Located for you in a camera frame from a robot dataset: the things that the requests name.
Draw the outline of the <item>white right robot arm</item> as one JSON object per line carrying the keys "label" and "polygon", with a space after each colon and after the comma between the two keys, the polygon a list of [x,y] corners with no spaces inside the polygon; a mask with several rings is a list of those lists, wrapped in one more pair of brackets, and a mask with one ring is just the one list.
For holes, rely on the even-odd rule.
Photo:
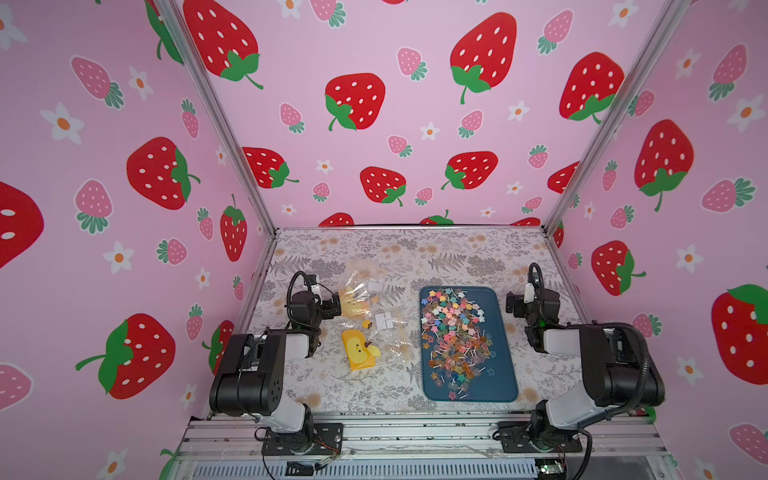
{"label": "white right robot arm", "polygon": [[509,293],[505,309],[526,320],[530,346],[539,353],[580,360],[582,379],[566,393],[542,400],[526,422],[501,422],[494,438],[506,451],[577,451],[586,428],[665,400],[665,385],[643,334],[626,323],[561,324],[560,295],[528,283]]}

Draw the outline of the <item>clear ziploc candy bag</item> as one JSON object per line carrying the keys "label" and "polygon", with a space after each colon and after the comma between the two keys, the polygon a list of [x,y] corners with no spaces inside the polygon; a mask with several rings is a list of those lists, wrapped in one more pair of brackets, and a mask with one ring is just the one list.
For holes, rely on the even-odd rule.
{"label": "clear ziploc candy bag", "polygon": [[379,303],[389,271],[371,260],[355,258],[346,264],[344,281],[338,290],[342,317],[363,321]]}

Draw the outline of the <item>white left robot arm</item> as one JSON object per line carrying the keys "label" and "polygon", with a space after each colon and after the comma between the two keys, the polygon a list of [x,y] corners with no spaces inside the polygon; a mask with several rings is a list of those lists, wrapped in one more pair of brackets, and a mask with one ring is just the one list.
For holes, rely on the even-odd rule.
{"label": "white left robot arm", "polygon": [[286,329],[231,337],[209,392],[209,407],[214,414],[256,419],[267,429],[267,447],[302,454],[328,443],[315,432],[311,408],[283,394],[285,365],[315,354],[321,323],[341,314],[340,298],[336,293],[326,300],[312,291],[290,293],[287,314]]}

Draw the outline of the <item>ziploc bag with yellow duck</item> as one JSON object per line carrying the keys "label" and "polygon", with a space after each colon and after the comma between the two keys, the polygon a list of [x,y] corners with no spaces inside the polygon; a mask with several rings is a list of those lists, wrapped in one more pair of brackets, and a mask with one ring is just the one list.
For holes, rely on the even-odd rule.
{"label": "ziploc bag with yellow duck", "polygon": [[416,360],[410,327],[399,309],[384,309],[362,319],[348,319],[342,323],[341,342],[351,372],[405,365]]}

